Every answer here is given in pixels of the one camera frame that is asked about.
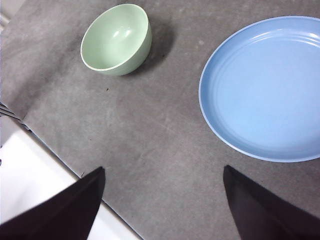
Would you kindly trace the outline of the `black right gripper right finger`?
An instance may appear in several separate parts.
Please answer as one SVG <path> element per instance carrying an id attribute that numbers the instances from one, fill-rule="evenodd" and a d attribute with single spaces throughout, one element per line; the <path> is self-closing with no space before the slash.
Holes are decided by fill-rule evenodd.
<path id="1" fill-rule="evenodd" d="M 228 206 L 243 240 L 318 240 L 320 219 L 283 200 L 230 165 L 223 169 Z"/>

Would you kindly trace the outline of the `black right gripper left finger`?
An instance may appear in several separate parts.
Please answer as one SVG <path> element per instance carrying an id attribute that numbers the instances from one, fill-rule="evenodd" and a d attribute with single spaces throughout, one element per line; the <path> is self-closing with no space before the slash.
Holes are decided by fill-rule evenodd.
<path id="1" fill-rule="evenodd" d="M 98 167 L 45 202 L 0 226 L 2 240 L 85 240 L 100 208 L 105 169 Z"/>

